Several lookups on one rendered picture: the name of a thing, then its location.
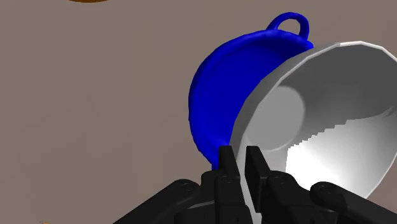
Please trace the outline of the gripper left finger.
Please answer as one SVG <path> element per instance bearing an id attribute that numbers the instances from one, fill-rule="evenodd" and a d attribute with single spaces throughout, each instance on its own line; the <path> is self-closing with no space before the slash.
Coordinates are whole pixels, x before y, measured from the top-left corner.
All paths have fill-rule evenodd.
<path id="1" fill-rule="evenodd" d="M 178 179 L 113 224 L 253 224 L 232 147 L 221 146 L 218 158 L 200 185 Z"/>

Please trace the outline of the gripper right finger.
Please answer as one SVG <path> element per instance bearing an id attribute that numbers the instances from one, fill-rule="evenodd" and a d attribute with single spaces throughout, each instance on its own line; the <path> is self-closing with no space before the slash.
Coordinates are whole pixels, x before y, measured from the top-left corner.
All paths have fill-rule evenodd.
<path id="1" fill-rule="evenodd" d="M 245 179 L 262 224 L 397 224 L 397 214 L 338 185 L 320 181 L 302 188 L 270 170 L 257 146 L 246 147 Z"/>

